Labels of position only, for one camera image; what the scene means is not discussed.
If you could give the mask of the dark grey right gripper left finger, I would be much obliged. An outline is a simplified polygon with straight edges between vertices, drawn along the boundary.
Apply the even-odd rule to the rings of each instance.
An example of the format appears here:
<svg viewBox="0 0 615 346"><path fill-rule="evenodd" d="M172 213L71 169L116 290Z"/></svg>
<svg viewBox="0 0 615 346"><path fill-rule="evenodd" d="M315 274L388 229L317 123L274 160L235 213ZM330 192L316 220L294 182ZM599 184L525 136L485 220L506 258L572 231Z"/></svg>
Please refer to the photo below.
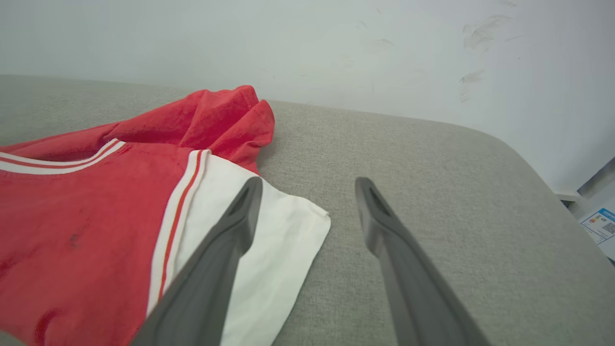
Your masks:
<svg viewBox="0 0 615 346"><path fill-rule="evenodd" d="M256 232L263 193L251 177L198 245L131 341L133 346L218 346L236 270Z"/></svg>

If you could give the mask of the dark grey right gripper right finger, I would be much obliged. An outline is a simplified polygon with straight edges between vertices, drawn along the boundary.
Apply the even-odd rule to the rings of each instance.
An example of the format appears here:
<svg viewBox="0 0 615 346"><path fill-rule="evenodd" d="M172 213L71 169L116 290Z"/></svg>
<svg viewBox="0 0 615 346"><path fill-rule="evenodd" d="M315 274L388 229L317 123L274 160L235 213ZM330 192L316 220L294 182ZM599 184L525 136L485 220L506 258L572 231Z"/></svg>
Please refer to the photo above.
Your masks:
<svg viewBox="0 0 615 346"><path fill-rule="evenodd" d="M365 244L378 259L400 346L487 346L489 341L418 241L366 177L355 181Z"/></svg>

